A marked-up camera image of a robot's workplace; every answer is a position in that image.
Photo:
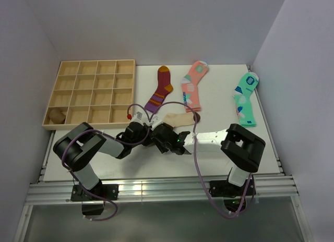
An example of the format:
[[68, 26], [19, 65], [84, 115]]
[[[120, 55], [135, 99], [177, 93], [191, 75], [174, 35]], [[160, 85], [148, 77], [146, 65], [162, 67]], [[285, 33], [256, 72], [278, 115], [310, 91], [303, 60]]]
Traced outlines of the cream brown striped sock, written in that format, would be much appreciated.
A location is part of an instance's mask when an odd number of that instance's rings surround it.
[[164, 116], [162, 122], [173, 128], [191, 126], [195, 124], [195, 117], [192, 112], [182, 114], [168, 113]]

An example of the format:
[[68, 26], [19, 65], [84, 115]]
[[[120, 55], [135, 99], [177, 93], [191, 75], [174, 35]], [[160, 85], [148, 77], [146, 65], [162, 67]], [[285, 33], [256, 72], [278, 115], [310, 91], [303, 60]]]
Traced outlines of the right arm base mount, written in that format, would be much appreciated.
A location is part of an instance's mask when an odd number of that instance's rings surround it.
[[242, 187], [230, 184], [227, 180], [211, 180], [209, 193], [212, 197], [236, 198], [243, 195], [247, 180]]

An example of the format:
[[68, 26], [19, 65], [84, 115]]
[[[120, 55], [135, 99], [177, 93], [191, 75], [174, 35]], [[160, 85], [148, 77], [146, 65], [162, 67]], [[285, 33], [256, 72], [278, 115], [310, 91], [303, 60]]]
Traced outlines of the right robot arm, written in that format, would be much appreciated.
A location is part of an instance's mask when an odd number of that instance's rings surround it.
[[167, 124], [159, 124], [152, 131], [151, 140], [161, 153], [191, 154], [195, 160], [198, 152], [223, 152], [233, 162], [226, 182], [226, 190], [232, 195], [239, 194], [249, 175], [258, 172], [266, 146], [262, 138], [239, 124], [215, 132], [179, 134]]

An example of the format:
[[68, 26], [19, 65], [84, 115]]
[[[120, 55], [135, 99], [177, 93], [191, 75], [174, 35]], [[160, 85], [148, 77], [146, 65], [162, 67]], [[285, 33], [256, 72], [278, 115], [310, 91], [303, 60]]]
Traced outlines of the tan brown ribbed sock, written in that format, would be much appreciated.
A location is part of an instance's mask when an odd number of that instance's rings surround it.
[[66, 115], [63, 114], [59, 108], [55, 108], [49, 112], [49, 119], [53, 124], [63, 124], [65, 122]]

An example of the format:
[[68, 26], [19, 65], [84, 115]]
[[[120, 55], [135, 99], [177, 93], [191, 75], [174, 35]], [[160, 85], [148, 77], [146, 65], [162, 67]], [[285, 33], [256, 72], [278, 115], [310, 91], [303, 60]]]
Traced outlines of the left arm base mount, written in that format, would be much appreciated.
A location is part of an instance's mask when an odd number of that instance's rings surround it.
[[[86, 218], [91, 218], [93, 221], [104, 221], [114, 217], [118, 211], [118, 206], [114, 202], [118, 199], [118, 190], [118, 184], [102, 184], [91, 191], [84, 190], [81, 185], [74, 185], [70, 201], [81, 202], [81, 212]], [[114, 212], [108, 217], [97, 218], [103, 213], [107, 203], [115, 207]]]

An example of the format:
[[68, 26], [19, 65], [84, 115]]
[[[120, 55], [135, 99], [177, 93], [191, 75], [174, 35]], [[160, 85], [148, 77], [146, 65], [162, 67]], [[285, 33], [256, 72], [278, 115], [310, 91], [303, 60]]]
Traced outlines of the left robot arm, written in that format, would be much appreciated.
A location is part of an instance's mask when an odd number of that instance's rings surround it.
[[116, 159], [130, 155], [140, 144], [149, 144], [150, 128], [147, 124], [131, 122], [117, 137], [94, 129], [83, 122], [56, 141], [53, 152], [83, 186], [83, 194], [90, 200], [106, 197], [101, 179], [96, 175], [90, 161], [101, 152]]

